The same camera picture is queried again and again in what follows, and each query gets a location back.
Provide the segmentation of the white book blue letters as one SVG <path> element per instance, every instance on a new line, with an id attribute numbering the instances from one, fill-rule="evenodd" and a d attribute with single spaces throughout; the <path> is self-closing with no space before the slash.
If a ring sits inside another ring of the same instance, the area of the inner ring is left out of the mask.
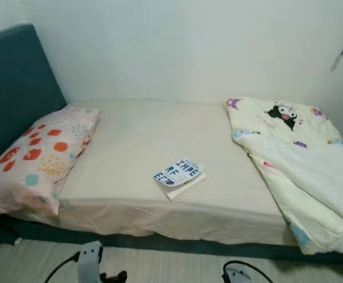
<path id="1" fill-rule="evenodd" d="M 164 168 L 161 172 L 156 172 L 153 180 L 168 200 L 174 200 L 206 177 L 201 164 L 185 157 Z"/>

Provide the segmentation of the cream cartoon print blanket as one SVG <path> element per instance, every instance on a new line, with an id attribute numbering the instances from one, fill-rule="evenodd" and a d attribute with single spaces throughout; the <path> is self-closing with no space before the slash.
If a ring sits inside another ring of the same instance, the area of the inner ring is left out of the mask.
<path id="1" fill-rule="evenodd" d="M 343 253 L 343 137 L 315 106 L 234 97 L 233 141 L 266 182 L 306 255 Z"/>

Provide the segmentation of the cream sheeted bed mattress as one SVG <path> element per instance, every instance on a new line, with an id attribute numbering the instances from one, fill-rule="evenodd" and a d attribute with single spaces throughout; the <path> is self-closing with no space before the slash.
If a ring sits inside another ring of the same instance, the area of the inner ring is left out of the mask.
<path id="1" fill-rule="evenodd" d="M 233 142 L 222 103 L 96 100 L 81 106 L 101 113 L 66 177 L 58 215 L 21 210 L 15 218 L 101 235 L 296 245 L 257 168 Z M 168 199 L 153 177 L 182 158 L 206 177 Z"/>

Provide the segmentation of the pink pillow red flower print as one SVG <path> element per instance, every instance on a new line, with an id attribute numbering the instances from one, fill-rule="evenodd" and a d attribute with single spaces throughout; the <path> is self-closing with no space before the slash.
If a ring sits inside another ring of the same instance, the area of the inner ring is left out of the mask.
<path id="1" fill-rule="evenodd" d="M 101 111 L 66 106 L 34 122 L 0 156 L 0 215 L 58 215 L 64 180 L 93 137 Z"/>

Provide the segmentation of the teal upholstered bed base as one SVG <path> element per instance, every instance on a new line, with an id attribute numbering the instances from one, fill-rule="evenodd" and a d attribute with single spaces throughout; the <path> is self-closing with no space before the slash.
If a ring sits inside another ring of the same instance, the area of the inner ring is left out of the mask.
<path id="1" fill-rule="evenodd" d="M 218 256 L 241 256 L 273 261 L 319 262 L 320 264 L 343 264 L 343 254 L 306 255 L 297 247 L 264 245 L 264 243 L 225 243 L 204 240 L 177 240 L 164 235 L 99 235 L 91 232 L 61 229 L 43 223 L 34 223 L 0 215 L 0 243 L 11 243 L 18 238 L 56 243 L 87 243 L 99 241 L 107 247 L 149 249 L 155 251 L 182 252 Z"/>

